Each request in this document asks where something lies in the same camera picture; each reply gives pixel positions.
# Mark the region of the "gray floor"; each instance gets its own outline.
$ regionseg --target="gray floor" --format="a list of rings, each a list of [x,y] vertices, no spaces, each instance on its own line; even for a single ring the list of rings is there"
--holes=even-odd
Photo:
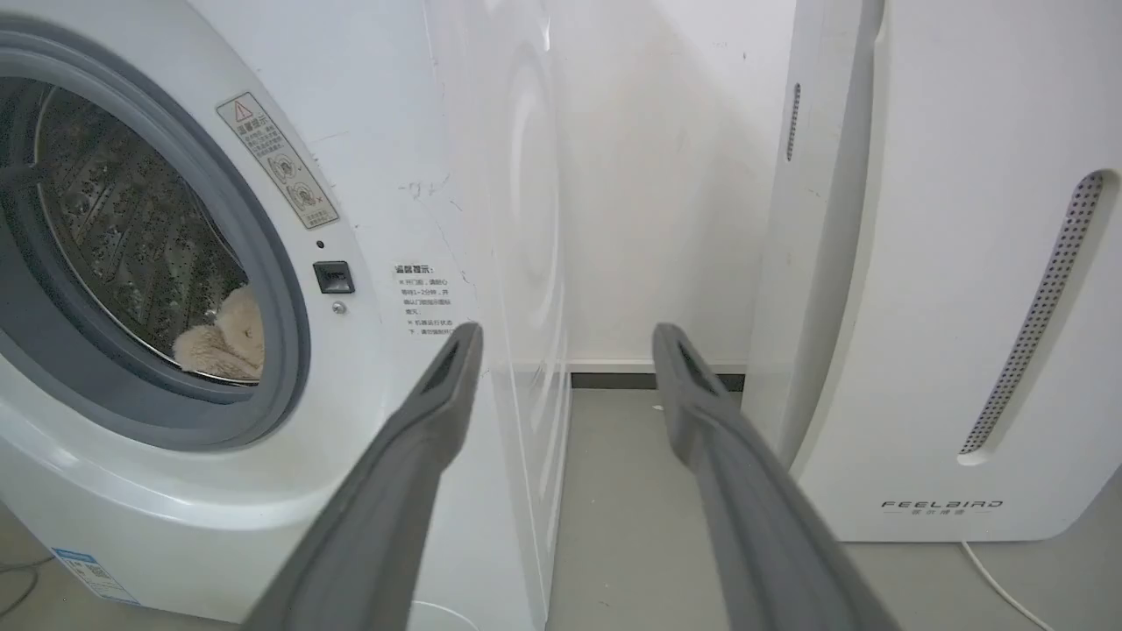
[[[579,391],[573,402],[550,631],[726,627],[700,500],[670,452],[653,392]],[[1122,478],[1050,541],[978,546],[1015,597],[1059,630],[1122,627]],[[907,631],[1030,631],[954,546],[848,548]],[[43,555],[0,511],[0,559]],[[0,607],[21,576],[0,575]],[[0,630],[165,631],[230,625],[99,601],[52,563]]]

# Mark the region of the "fluffy fabric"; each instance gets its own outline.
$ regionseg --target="fluffy fabric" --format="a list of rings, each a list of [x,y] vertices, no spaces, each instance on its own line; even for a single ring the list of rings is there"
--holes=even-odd
[[[215,326],[192,327],[175,339],[181,368],[231,379],[259,379],[265,364],[261,312],[248,286],[230,292],[214,318]]]

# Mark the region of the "white appliance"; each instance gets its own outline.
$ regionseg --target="white appliance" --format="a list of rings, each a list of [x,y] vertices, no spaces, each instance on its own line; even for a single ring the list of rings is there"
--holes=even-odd
[[[1120,27],[798,3],[744,410],[839,539],[1052,537],[1122,461]]]
[[[95,593],[239,621],[478,320],[411,624],[543,629],[569,413],[548,53],[532,0],[0,2],[0,157],[44,180],[0,222],[0,501]],[[172,340],[247,281],[259,378],[181,371]]]

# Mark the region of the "side vent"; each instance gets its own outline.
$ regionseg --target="side vent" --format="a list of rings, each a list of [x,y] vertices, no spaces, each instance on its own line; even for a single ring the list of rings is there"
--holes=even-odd
[[[1079,254],[1079,246],[1087,234],[1087,226],[1091,217],[1098,204],[1098,195],[1103,192],[1103,175],[1092,173],[1084,177],[1075,188],[1072,202],[1067,207],[1067,216],[1064,227],[1060,229],[1056,245],[1052,247],[1051,258],[1048,260],[1048,269],[1040,281],[1037,295],[1032,299],[1029,314],[1024,318],[1021,332],[1017,336],[1017,342],[1009,354],[1005,367],[1001,371],[990,399],[985,402],[982,413],[978,414],[974,429],[971,430],[966,443],[963,445],[960,455],[973,454],[985,445],[985,441],[993,433],[994,426],[1005,411],[1017,384],[1021,383],[1024,368],[1032,359],[1032,354],[1037,350],[1040,336],[1043,335],[1048,321],[1056,311],[1056,303],[1064,292],[1068,276],[1072,274],[1072,265]]]
[[[799,124],[799,100],[802,99],[802,84],[794,84],[794,100],[791,101],[791,127],[787,130],[787,162],[794,155],[794,127]]]

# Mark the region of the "white wall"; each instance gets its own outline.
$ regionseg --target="white wall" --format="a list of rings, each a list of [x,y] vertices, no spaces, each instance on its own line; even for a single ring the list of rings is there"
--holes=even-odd
[[[743,368],[794,0],[553,0],[576,371]]]

